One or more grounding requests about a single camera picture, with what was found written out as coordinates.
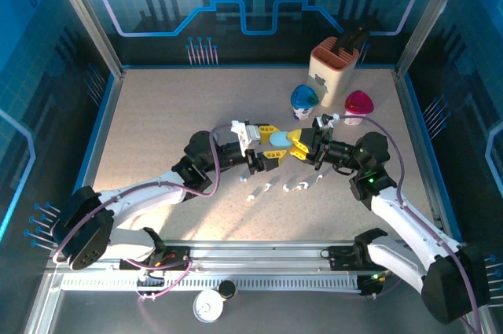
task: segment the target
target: table surface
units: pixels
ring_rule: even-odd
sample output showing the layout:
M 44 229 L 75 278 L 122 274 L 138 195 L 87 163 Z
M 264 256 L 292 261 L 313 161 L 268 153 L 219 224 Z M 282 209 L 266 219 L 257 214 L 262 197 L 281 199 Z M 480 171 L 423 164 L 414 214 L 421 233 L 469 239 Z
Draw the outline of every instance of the table surface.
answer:
M 310 127 L 312 118 L 295 120 L 289 102 L 293 89 L 306 80 L 306 68 L 128 70 L 94 189 L 116 189 L 162 174 L 180 160 L 193 133 L 233 119 L 271 123 L 282 130 Z M 431 219 L 390 70 L 354 70 L 344 97 L 330 108 L 316 108 L 313 116 L 344 113 L 345 96 L 358 89 L 373 99 L 376 109 L 371 117 L 391 132 L 404 156 L 403 192 Z M 370 123 L 352 127 L 341 122 L 334 138 L 354 144 L 371 130 L 376 129 Z M 224 131 L 219 141 L 236 139 Z M 390 154 L 386 168 L 398 181 L 398 158 L 393 149 Z M 239 175 L 248 169 L 235 167 L 222 174 L 214 197 L 161 207 L 122 227 L 149 226 L 165 240 L 352 240 L 374 227 L 396 237 L 384 220 L 353 198 L 348 177 L 331 171 L 329 165 L 320 171 L 325 176 L 314 183 L 319 172 L 288 156 L 281 167 L 240 182 Z M 293 186 L 301 181 L 310 183 L 308 190 L 282 189 L 285 183 Z M 273 187 L 264 193 L 266 182 Z M 251 193 L 256 198 L 247 202 Z

